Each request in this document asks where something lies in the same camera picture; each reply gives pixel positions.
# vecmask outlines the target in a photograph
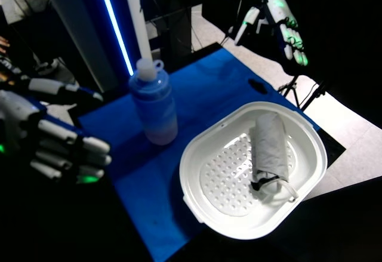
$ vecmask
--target plastic tray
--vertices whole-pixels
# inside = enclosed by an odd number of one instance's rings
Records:
[[[278,112],[288,135],[289,183],[276,195],[255,192],[248,131],[258,115]],[[242,106],[195,137],[180,162],[184,201],[200,223],[222,235],[255,239],[273,231],[322,179],[327,167],[324,144],[299,113],[278,104]]]

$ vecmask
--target blue tablecloth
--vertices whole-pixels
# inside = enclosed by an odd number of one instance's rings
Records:
[[[268,93],[251,88],[250,78]],[[130,95],[79,118],[85,130],[112,144],[107,173],[155,261],[169,258],[205,227],[185,206],[178,177],[181,155],[193,137],[252,101],[281,104],[304,115],[225,49],[172,74],[171,83],[179,134],[168,146],[147,141]]]

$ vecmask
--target water bottle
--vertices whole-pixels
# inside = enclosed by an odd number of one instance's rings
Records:
[[[170,77],[160,60],[142,58],[137,71],[129,80],[135,109],[142,122],[146,137],[163,146],[178,134],[177,115],[171,94]]]

